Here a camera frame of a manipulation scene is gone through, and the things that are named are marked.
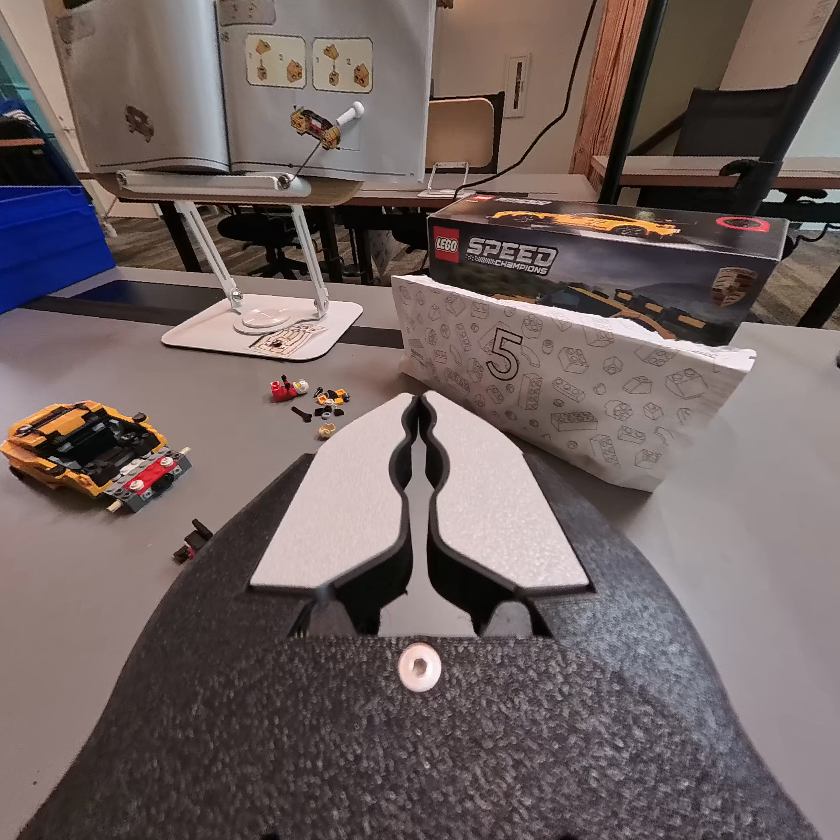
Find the pale background table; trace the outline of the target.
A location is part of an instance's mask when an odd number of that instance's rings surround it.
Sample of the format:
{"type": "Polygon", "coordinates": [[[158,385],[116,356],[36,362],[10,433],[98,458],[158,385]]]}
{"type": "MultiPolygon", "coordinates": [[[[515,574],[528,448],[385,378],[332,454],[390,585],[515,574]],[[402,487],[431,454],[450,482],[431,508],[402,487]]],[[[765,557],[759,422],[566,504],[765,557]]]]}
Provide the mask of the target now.
{"type": "MultiPolygon", "coordinates": [[[[694,186],[730,188],[739,174],[721,175],[730,162],[727,156],[632,155],[626,158],[620,178],[622,187],[694,186]]],[[[784,161],[773,183],[775,190],[839,188],[837,157],[791,157],[784,161]]]]}

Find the black background chair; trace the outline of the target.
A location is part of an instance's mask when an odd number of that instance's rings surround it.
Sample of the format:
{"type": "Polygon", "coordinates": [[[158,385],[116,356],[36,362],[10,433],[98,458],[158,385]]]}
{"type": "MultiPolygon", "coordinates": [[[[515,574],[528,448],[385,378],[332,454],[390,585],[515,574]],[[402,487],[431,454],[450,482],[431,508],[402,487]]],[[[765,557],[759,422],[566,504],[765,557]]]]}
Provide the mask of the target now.
{"type": "Polygon", "coordinates": [[[780,131],[794,138],[811,103],[796,85],[752,90],[695,88],[674,156],[757,158],[780,131]]]}

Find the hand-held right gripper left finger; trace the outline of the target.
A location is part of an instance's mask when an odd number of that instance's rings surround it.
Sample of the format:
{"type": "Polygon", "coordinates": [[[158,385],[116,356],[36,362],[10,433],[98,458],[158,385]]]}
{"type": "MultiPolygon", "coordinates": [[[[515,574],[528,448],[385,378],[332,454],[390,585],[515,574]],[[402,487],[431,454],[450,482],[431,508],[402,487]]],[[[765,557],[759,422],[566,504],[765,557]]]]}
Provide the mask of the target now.
{"type": "Polygon", "coordinates": [[[399,394],[339,430],[309,463],[249,579],[260,595],[341,604],[376,636],[413,573],[410,506],[418,397],[399,394]]]}

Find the blue storage bin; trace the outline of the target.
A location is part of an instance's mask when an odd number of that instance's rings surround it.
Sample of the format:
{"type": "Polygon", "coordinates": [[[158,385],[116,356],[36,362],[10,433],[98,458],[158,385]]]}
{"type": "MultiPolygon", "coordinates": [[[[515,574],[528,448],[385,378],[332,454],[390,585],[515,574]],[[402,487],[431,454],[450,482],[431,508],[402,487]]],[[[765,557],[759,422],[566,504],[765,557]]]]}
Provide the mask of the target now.
{"type": "Polygon", "coordinates": [[[1,313],[115,266],[82,186],[1,187],[1,313]]]}

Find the white book stand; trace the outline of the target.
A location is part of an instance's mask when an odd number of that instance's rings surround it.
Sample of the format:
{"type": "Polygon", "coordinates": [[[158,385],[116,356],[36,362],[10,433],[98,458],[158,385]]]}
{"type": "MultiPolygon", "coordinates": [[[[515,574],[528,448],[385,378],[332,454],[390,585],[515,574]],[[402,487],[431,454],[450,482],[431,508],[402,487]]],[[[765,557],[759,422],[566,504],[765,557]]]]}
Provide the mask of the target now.
{"type": "MultiPolygon", "coordinates": [[[[297,170],[278,170],[272,174],[266,172],[263,172],[263,174],[275,175],[278,178],[278,186],[286,190],[302,177],[302,169],[303,166],[301,165],[297,170]]],[[[162,171],[138,171],[124,166],[115,171],[115,174],[122,180],[125,172],[162,171]]],[[[311,298],[279,297],[243,292],[228,271],[196,204],[174,202],[174,205],[176,212],[186,221],[200,245],[213,275],[222,288],[224,299],[167,332],[162,338],[164,345],[185,350],[252,355],[260,358],[278,359],[279,361],[312,361],[330,352],[333,346],[361,318],[363,307],[360,303],[353,301],[331,302],[303,205],[289,206],[299,236],[300,246],[308,264],[309,278],[313,285],[311,298]],[[255,342],[259,336],[274,333],[302,322],[318,324],[325,328],[325,332],[313,338],[289,359],[258,355],[255,351],[248,349],[249,345],[255,342]]]]}

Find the lego instruction booklet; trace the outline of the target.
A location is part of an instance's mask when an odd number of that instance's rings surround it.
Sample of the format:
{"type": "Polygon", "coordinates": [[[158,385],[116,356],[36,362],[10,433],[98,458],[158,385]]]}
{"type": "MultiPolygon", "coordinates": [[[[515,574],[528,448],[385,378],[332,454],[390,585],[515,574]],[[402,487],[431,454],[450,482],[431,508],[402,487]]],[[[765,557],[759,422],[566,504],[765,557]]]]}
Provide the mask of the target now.
{"type": "Polygon", "coordinates": [[[45,2],[96,174],[420,182],[435,2],[45,2]]]}

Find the yellow lego car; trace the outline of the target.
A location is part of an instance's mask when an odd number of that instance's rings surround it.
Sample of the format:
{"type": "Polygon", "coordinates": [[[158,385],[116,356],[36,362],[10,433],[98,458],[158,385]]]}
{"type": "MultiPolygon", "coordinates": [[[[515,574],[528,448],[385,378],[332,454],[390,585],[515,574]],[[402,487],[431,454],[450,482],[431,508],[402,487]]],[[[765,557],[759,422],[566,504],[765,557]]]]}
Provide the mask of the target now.
{"type": "Polygon", "coordinates": [[[144,413],[127,415],[93,401],[58,403],[11,426],[2,454],[17,477],[109,500],[135,513],[193,467],[189,448],[171,448],[144,413]]]}

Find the black lego box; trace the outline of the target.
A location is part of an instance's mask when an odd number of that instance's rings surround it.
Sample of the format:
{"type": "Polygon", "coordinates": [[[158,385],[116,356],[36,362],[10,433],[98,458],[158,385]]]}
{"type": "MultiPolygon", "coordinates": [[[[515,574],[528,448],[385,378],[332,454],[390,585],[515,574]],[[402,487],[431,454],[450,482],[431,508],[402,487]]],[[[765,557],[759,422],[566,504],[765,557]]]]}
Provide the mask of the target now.
{"type": "Polygon", "coordinates": [[[784,257],[786,219],[476,193],[427,217],[430,276],[487,297],[729,344],[784,257]]]}

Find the wooden pillar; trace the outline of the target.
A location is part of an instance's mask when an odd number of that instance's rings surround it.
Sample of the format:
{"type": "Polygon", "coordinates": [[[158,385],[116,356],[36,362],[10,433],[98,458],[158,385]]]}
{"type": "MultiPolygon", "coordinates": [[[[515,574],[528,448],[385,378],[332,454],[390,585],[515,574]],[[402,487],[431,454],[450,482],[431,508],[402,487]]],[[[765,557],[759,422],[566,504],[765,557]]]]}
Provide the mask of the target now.
{"type": "Polygon", "coordinates": [[[599,192],[603,177],[593,159],[608,155],[623,105],[647,1],[605,1],[580,111],[570,173],[584,175],[599,192]]]}

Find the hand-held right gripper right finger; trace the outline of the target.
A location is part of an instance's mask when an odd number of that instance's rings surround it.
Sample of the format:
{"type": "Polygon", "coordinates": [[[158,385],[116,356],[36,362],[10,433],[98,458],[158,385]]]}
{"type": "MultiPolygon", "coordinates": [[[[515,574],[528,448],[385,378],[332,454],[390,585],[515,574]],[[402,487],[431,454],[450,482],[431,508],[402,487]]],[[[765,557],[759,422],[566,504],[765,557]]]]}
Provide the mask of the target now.
{"type": "Polygon", "coordinates": [[[427,571],[477,636],[550,635],[538,600],[592,582],[520,448],[437,392],[420,401],[427,571]]]}

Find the black metal pole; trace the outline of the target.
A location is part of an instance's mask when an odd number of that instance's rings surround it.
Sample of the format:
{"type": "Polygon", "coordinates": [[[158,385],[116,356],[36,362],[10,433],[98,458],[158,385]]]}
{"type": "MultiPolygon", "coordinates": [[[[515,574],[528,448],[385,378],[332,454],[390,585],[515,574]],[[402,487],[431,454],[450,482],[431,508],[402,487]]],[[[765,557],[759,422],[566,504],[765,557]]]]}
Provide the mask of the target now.
{"type": "Polygon", "coordinates": [[[600,204],[616,205],[620,196],[623,168],[629,153],[667,5],[667,1],[647,2],[633,63],[627,78],[623,103],[618,114],[611,151],[605,167],[598,199],[600,204]]]}

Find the white printed paper bag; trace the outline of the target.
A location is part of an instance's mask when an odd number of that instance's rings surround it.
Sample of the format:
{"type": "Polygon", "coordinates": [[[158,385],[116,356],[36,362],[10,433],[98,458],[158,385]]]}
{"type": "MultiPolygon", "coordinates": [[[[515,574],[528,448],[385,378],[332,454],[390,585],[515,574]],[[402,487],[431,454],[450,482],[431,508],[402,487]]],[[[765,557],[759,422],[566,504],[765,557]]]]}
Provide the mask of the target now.
{"type": "Polygon", "coordinates": [[[427,276],[392,291],[404,373],[617,487],[655,490],[756,359],[427,276]]]}

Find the black office chair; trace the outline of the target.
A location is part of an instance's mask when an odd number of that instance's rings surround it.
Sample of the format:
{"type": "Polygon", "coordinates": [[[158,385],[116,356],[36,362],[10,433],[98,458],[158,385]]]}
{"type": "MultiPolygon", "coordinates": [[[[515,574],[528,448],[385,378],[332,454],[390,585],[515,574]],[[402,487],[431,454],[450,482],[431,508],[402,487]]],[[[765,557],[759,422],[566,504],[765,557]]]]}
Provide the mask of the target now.
{"type": "Polygon", "coordinates": [[[217,232],[244,246],[258,246],[265,250],[266,264],[251,270],[248,273],[251,277],[282,276],[298,280],[309,275],[306,261],[291,259],[285,254],[285,249],[300,246],[291,215],[237,212],[222,217],[217,223],[217,232]]]}

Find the printed sticker sheet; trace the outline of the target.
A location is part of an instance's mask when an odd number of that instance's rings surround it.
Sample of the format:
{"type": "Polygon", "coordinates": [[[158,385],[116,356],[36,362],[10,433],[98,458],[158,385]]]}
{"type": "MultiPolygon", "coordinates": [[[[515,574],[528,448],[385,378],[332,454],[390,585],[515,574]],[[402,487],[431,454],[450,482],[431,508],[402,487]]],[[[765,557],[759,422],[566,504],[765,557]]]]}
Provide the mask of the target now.
{"type": "Polygon", "coordinates": [[[258,355],[289,359],[295,352],[313,338],[325,332],[325,328],[309,322],[302,322],[285,327],[273,333],[259,336],[248,349],[258,355]]]}

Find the wooden table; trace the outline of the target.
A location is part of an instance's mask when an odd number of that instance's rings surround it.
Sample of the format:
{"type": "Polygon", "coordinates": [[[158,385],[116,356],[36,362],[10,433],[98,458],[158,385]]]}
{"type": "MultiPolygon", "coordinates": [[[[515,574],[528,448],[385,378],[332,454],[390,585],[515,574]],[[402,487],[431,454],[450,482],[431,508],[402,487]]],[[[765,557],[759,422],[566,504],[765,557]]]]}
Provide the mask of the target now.
{"type": "MultiPolygon", "coordinates": [[[[209,175],[162,172],[78,173],[83,182],[97,182],[123,201],[140,203],[191,202],[218,205],[303,205],[306,207],[356,206],[421,207],[437,210],[452,199],[443,191],[454,190],[459,178],[436,175],[435,194],[425,184],[351,182],[324,177],[300,177],[281,189],[275,175],[209,175]]],[[[509,173],[479,187],[489,194],[515,193],[549,201],[594,203],[597,194],[584,175],[509,173]]]]}

